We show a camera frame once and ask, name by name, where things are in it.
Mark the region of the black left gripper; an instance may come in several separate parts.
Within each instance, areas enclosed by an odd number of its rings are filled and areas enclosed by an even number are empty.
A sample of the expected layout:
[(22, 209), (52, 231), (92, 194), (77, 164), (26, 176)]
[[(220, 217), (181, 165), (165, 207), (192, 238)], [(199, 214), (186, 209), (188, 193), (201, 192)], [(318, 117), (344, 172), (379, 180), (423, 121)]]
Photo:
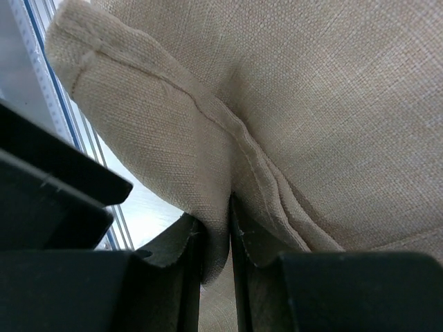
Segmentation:
[(1, 248), (93, 249), (132, 188), (1, 104)]

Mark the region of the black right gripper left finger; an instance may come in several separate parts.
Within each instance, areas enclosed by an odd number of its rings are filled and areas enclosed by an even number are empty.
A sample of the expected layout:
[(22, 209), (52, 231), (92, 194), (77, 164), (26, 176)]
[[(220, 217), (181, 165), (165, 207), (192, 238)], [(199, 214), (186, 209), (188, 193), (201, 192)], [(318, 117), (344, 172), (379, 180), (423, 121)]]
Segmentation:
[(1, 330), (196, 331), (202, 247), (184, 214), (134, 252), (3, 252)]

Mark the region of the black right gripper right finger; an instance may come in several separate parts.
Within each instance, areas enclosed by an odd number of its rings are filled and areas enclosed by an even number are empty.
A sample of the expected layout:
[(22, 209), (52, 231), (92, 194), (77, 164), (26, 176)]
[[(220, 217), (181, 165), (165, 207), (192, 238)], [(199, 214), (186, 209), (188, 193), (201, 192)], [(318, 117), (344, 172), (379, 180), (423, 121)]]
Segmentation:
[(441, 331), (442, 266), (416, 252), (301, 253), (229, 206), (240, 331)]

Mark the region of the beige cloth napkin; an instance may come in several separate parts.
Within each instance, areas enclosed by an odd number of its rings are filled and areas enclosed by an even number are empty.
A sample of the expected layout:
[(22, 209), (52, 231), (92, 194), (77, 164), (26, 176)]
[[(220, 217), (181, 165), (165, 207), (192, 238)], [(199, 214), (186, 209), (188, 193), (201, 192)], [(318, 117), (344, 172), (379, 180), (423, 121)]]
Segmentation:
[(200, 331), (237, 330), (231, 194), (296, 250), (442, 259), (441, 1), (64, 1), (45, 53), (205, 225)]

